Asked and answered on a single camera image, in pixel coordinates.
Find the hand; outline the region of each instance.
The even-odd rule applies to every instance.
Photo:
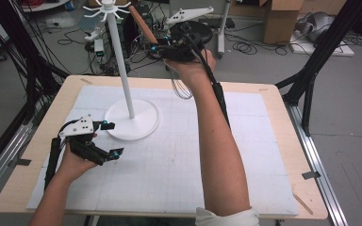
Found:
[[[216,60],[211,52],[204,49],[201,54],[206,59],[207,64],[213,72],[216,66]],[[192,92],[195,89],[200,89],[204,84],[210,85],[210,80],[207,76],[206,70],[198,59],[195,59],[192,62],[176,62],[165,59],[164,63],[180,74],[181,80],[192,90]]]
[[[61,178],[64,182],[71,183],[80,177],[84,172],[97,165],[89,160],[84,160],[72,153],[70,145],[66,144],[66,149],[61,160],[60,167],[55,177]]]

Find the forearm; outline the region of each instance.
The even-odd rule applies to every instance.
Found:
[[[70,184],[59,177],[54,177],[28,225],[62,225]]]
[[[210,84],[193,89],[198,122],[202,182],[207,210],[228,216],[250,208],[238,146]]]

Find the floor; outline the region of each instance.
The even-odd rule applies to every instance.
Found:
[[[81,20],[83,9],[73,11],[71,15]],[[49,12],[40,13],[37,18],[44,21]],[[235,29],[241,29],[260,21],[234,19]],[[59,45],[58,40],[65,39],[64,34],[77,27],[58,29],[52,34],[43,34],[45,42],[58,60],[73,74],[91,73],[84,44],[71,43]],[[262,25],[240,31],[228,31],[245,39],[260,40]],[[85,34],[69,34],[74,40],[83,40]],[[288,47],[282,56],[273,50],[257,47],[254,55],[244,55],[233,49],[234,42],[225,42],[225,55],[218,59],[215,76],[219,81],[241,83],[275,84],[297,73],[307,62],[309,56],[292,54]],[[207,45],[215,50],[216,37]],[[349,225],[362,225],[362,46],[350,46],[354,57],[332,56],[322,68],[314,90],[310,129],[328,178],[337,194],[338,201]],[[135,55],[138,61],[143,55]],[[140,63],[131,63],[128,76],[169,78],[162,62],[136,69],[154,60],[144,59]],[[22,83],[14,73],[10,60],[0,61],[0,136],[8,127],[25,102]],[[10,176],[11,168],[0,180],[0,190]],[[26,225],[30,215],[0,214],[0,225]],[[65,225],[82,225],[84,218],[66,216]],[[273,220],[261,219],[261,225],[274,225]],[[282,225],[332,225],[324,220],[286,220]]]

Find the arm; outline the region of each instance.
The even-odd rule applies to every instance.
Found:
[[[70,185],[84,172],[96,166],[73,154],[69,144],[64,152],[58,172],[46,188],[29,226],[62,225]]]
[[[216,100],[203,66],[165,61],[178,71],[195,98],[205,208],[218,216],[250,209],[248,186],[238,146]],[[207,51],[213,70],[215,60]]]

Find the round white base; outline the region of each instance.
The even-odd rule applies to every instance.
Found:
[[[113,130],[107,130],[115,138],[124,141],[142,139],[152,134],[160,122],[156,106],[148,101],[132,100],[135,118],[130,119],[127,102],[122,99],[112,105],[105,120],[115,123]]]

